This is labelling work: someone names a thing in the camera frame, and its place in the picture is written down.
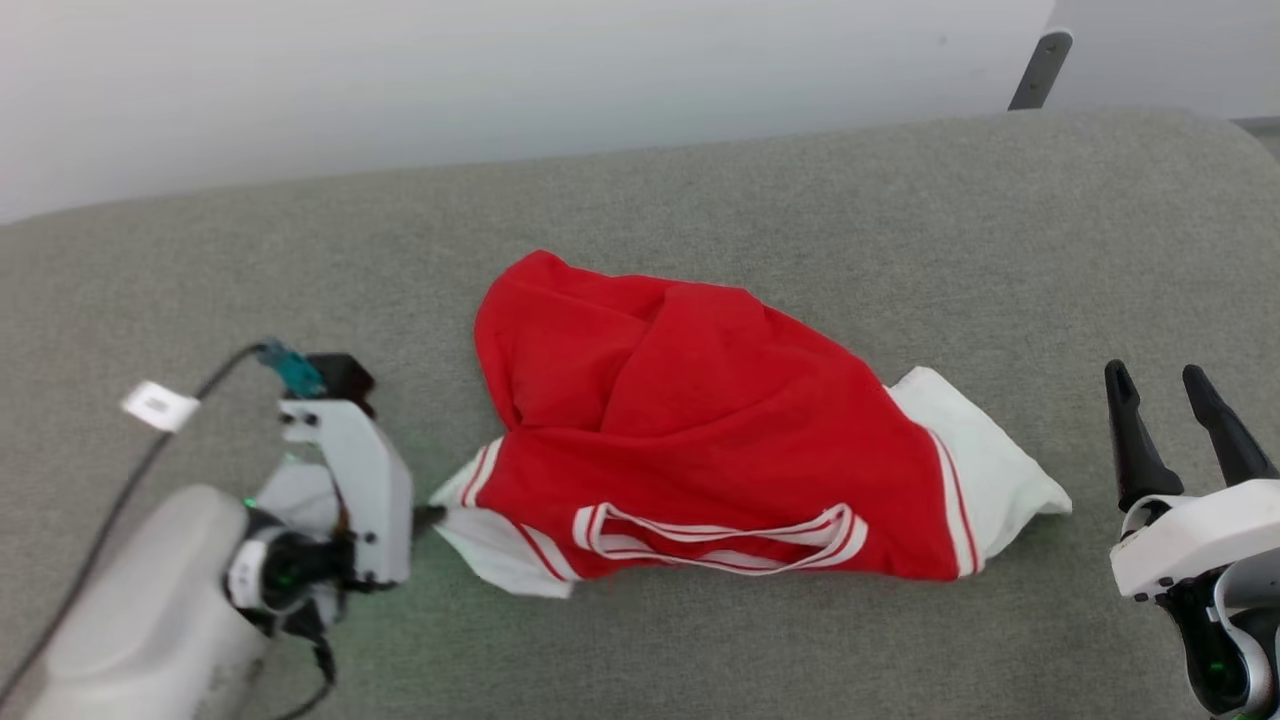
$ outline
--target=robotic arm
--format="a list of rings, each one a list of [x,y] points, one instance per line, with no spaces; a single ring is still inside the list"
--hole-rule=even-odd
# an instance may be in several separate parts
[[[315,646],[335,679],[326,630],[351,593],[408,579],[413,487],[372,420],[374,380],[348,355],[257,348],[288,388],[285,456],[247,500],[207,486],[170,496],[67,616],[45,656],[29,720],[234,717],[280,634]]]
[[[1120,542],[1111,570],[1125,597],[1172,618],[1187,676],[1216,720],[1280,720],[1280,471],[1196,365],[1183,383],[1208,430],[1226,488],[1183,496],[1138,415],[1124,363],[1106,366]]]

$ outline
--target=white cable tag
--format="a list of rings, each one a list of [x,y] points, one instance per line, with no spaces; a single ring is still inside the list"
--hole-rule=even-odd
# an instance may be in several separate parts
[[[147,380],[133,388],[120,407],[152,428],[175,433],[200,407],[200,401]]]

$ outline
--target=red fabric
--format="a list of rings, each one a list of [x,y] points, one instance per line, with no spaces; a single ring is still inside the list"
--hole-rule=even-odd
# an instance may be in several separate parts
[[[957,575],[929,432],[861,360],[744,290],[605,277],[540,251],[494,282],[475,342],[509,429],[476,505],[547,534],[582,578],[654,562],[575,544],[575,515],[600,502],[739,529],[847,503],[868,534],[837,569]],[[617,520],[604,532],[680,557],[728,548],[790,562],[814,550],[672,542]]]

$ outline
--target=gray fabric surface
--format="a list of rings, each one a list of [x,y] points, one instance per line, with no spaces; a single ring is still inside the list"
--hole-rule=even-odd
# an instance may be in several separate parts
[[[148,438],[116,409],[136,382],[189,391],[266,333],[351,351],[426,497],[499,433],[470,345],[476,305],[547,247],[609,273],[745,286],[886,382],[936,368],[1075,515],[1033,523],[952,585],[641,570],[567,602],[509,597],[431,537],[410,585],[353,602],[334,635],[340,685],[316,717],[1202,717],[1172,626],[1112,585],[1102,366],[1129,363],[1192,491],[1220,483],[1184,363],[1280,452],[1277,234],[1280,165],[1252,138],[1144,110],[380,173],[0,228],[0,669]],[[252,492],[283,448],[275,391],[264,370],[236,375],[127,525],[184,483]],[[285,644],[247,717],[317,682]]]

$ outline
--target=black cable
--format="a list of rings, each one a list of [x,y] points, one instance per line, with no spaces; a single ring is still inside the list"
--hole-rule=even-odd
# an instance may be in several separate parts
[[[317,635],[314,642],[315,646],[311,650],[316,656],[316,665],[320,666],[320,671],[324,674],[324,684],[320,685],[316,694],[311,696],[311,700],[280,715],[275,720],[297,720],[302,717],[324,702],[324,698],[329,697],[329,693],[333,691],[333,687],[338,684],[338,664],[333,659],[333,648],[329,647],[329,641],[324,639],[324,635]]]
[[[262,347],[262,343],[253,343],[228,357],[227,361],[223,363],[223,365],[218,368],[218,370],[215,370],[207,380],[205,380],[205,384],[196,391],[196,400],[204,401],[209,397],[209,395],[214,392],[214,389],[216,389],[224,379],[227,379],[227,375],[229,375],[237,365]],[[59,628],[61,628],[63,621],[67,620],[67,614],[70,612],[72,606],[76,605],[81,592],[84,589],[84,584],[88,582],[88,578],[93,571],[93,566],[97,564],[97,559],[102,553],[102,547],[106,544],[106,538],[111,534],[115,521],[120,518],[120,512],[129,502],[129,497],[133,496],[133,491],[137,489],[138,483],[142,482],[142,478],[146,477],[151,465],[155,464],[156,457],[159,457],[160,452],[169,445],[169,441],[173,439],[173,434],[174,433],[172,432],[161,433],[160,437],[151,443],[151,447],[147,448],[142,460],[138,461],[133,471],[129,473],[129,479],[124,483],[124,487],[120,488],[119,495],[115,496],[115,502],[111,503],[111,510],[108,511],[106,520],[102,521],[102,527],[100,527],[97,529],[97,534],[93,536],[93,542],[90,544],[88,553],[84,556],[84,560],[81,561],[79,569],[76,570],[72,585],[63,596],[63,601],[58,605],[58,610],[54,612],[52,620],[49,621],[45,629],[40,633],[35,644],[32,644],[31,650],[27,651],[27,655],[23,656],[22,662],[18,664],[18,669],[9,675],[8,680],[5,680],[4,689],[0,691],[0,712],[4,711],[4,706],[9,702],[9,698],[18,688],[18,684],[27,675],[27,673],[31,671],[31,667],[45,652],[45,648],[49,646],[49,642],[52,641],[54,634],[58,633]]]

